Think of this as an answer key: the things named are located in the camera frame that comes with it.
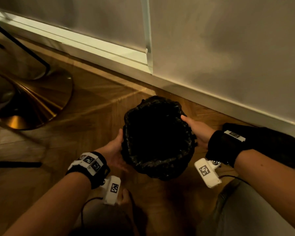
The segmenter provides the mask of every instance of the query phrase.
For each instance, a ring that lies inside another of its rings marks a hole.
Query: baseboard
[[[183,86],[181,83],[173,82],[171,79],[152,75],[153,70],[147,65],[147,59],[142,53],[137,53],[138,51],[119,49],[119,52],[116,54],[110,48],[101,50],[101,47],[90,46],[90,43],[82,43],[80,42],[80,37],[79,40],[71,39],[68,41],[67,38],[63,39],[64,37],[59,36],[59,34],[55,35],[46,32],[46,30],[40,30],[37,27],[29,27],[19,21],[22,21],[22,19],[19,18],[15,21],[0,16],[0,24],[16,35],[130,76],[215,111],[251,123],[252,125],[268,127],[295,137],[295,123],[293,122],[259,111],[258,109],[252,109],[240,103],[232,102],[228,99],[222,99],[217,95],[201,92],[190,86]]]

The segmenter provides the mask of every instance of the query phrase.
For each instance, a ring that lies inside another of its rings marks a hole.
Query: person's left hand
[[[118,136],[114,140],[109,142],[106,146],[98,148],[95,151],[99,152],[105,157],[108,166],[113,166],[121,170],[128,171],[129,165],[127,165],[120,153],[122,141],[123,133],[122,129],[119,129]]]

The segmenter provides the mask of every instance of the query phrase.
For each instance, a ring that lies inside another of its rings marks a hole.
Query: forearm
[[[67,235],[91,191],[89,179],[66,175],[26,211],[4,236]]]
[[[242,151],[238,174],[295,228],[295,170],[255,151]]]

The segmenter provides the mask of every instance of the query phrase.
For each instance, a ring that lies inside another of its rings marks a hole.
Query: wristband
[[[83,153],[77,160],[71,163],[66,173],[80,172],[89,178],[92,189],[105,183],[106,176],[110,173],[106,159],[98,152]]]
[[[248,150],[246,139],[229,130],[215,131],[208,142],[208,152],[205,158],[222,162],[234,167],[237,156],[243,150]]]

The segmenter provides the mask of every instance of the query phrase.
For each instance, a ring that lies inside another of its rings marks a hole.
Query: round metal base
[[[19,90],[16,114],[2,118],[1,122],[17,130],[31,130],[56,117],[69,102],[73,81],[71,74],[64,69],[50,71],[48,75],[26,80],[8,78]]]

